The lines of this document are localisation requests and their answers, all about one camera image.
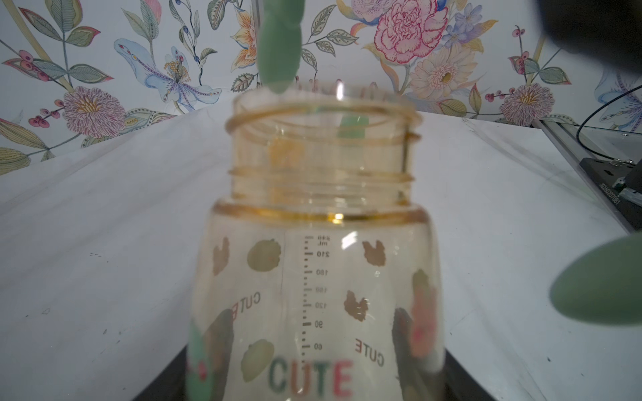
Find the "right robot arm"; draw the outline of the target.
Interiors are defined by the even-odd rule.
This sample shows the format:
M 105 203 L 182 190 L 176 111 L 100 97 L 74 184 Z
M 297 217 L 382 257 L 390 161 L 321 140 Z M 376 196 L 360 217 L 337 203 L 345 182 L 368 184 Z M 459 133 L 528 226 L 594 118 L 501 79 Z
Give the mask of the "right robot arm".
M 543 31 L 560 48 L 641 72 L 641 0 L 538 0 Z

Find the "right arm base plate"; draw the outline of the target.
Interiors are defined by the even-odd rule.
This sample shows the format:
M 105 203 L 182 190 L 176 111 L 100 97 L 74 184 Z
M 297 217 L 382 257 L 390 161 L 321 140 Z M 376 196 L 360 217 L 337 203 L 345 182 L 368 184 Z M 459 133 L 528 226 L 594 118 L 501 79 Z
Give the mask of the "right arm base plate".
M 632 232 L 641 231 L 641 163 L 584 158 L 580 168 Z

